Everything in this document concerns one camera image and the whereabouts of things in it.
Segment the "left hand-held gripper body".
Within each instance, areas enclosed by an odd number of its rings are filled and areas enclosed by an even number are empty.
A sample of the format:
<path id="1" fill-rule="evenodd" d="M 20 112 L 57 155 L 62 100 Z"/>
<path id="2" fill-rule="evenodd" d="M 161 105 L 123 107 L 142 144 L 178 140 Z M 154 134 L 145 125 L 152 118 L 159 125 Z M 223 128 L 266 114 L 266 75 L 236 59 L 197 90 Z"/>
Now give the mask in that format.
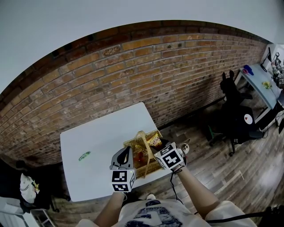
<path id="1" fill-rule="evenodd" d="M 111 184 L 114 192 L 131 192 L 136 181 L 136 169 L 111 165 Z"/>

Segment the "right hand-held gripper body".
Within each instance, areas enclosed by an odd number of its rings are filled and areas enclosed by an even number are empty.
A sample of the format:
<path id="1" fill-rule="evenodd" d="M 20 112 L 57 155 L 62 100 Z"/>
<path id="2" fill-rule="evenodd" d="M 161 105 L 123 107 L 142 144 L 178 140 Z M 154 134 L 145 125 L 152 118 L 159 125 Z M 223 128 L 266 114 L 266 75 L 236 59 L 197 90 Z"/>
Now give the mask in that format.
<path id="1" fill-rule="evenodd" d="M 161 139 L 162 144 L 154 146 L 154 158 L 164 168 L 174 170 L 186 166 L 185 153 L 175 142 Z"/>

